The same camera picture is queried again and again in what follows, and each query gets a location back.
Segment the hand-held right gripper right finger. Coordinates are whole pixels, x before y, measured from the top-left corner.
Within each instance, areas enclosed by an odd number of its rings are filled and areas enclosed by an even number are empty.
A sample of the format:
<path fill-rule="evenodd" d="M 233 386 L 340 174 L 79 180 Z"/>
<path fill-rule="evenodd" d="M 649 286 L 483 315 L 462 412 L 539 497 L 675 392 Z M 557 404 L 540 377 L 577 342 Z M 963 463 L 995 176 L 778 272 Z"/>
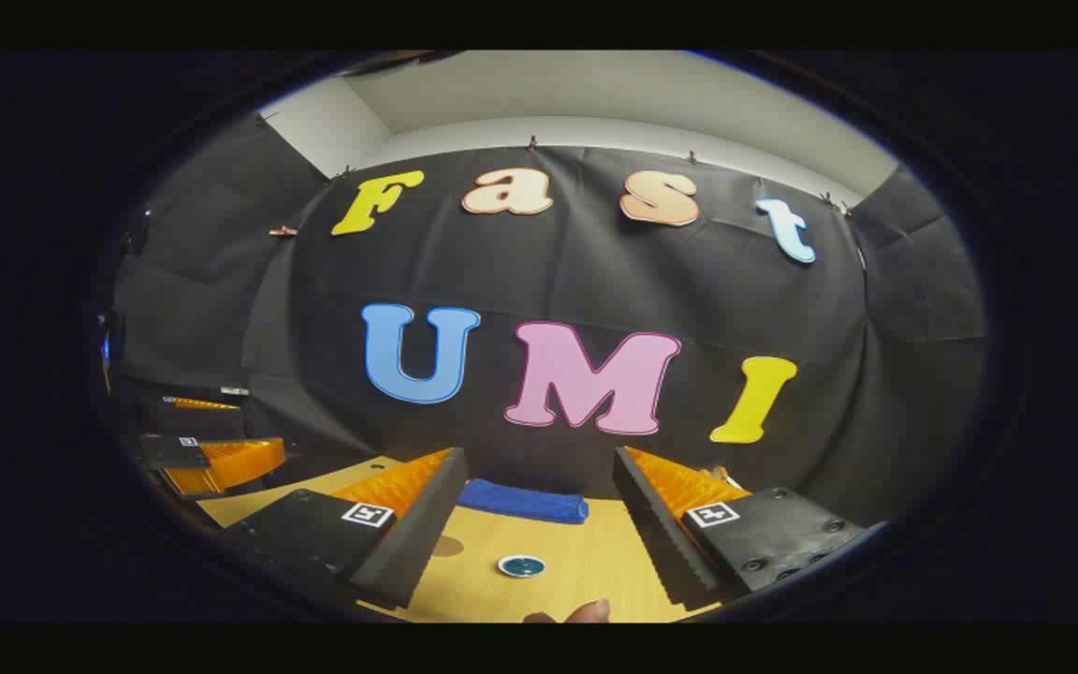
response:
<path fill-rule="evenodd" d="M 664 592 L 687 609 L 759 593 L 869 537 L 794 491 L 749 493 L 637 448 L 616 449 L 613 481 Z"/>

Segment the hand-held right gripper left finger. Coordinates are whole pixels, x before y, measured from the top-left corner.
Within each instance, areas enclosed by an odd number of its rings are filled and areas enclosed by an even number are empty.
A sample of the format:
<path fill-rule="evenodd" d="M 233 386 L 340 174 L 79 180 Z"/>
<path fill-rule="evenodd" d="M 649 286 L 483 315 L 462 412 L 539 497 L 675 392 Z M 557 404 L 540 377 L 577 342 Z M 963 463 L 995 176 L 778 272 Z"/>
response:
<path fill-rule="evenodd" d="M 441 449 L 332 494 L 291 491 L 221 542 L 313 599 L 405 608 L 467 478 L 462 448 Z"/>

